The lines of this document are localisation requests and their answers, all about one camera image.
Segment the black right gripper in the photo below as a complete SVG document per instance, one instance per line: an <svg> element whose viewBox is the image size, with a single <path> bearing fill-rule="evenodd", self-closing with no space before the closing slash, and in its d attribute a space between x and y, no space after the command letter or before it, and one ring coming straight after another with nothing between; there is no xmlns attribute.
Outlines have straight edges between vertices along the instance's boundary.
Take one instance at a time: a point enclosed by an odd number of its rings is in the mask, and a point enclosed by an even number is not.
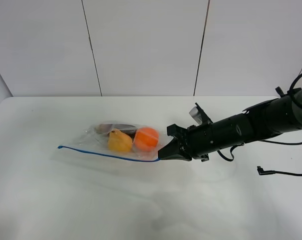
<svg viewBox="0 0 302 240"><path fill-rule="evenodd" d="M207 130L209 125L192 125L183 128L176 124L167 127L167 135L173 139L158 151L158 158L162 161L181 160L191 161L192 159L206 162L209 160L207 153L204 153L204 144L208 143Z"/></svg>

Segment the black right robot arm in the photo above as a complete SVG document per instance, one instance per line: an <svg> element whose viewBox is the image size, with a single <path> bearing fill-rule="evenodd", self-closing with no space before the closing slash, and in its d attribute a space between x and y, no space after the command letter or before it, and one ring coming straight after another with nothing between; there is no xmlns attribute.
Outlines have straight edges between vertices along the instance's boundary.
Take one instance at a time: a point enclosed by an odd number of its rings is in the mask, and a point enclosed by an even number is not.
<svg viewBox="0 0 302 240"><path fill-rule="evenodd" d="M160 160L200 159L204 162L212 152L302 130L302 89L293 89L277 99L261 102L217 122L213 122L199 105L190 115L197 126L182 128L173 124L167 127L167 134L173 139L158 151Z"/></svg>

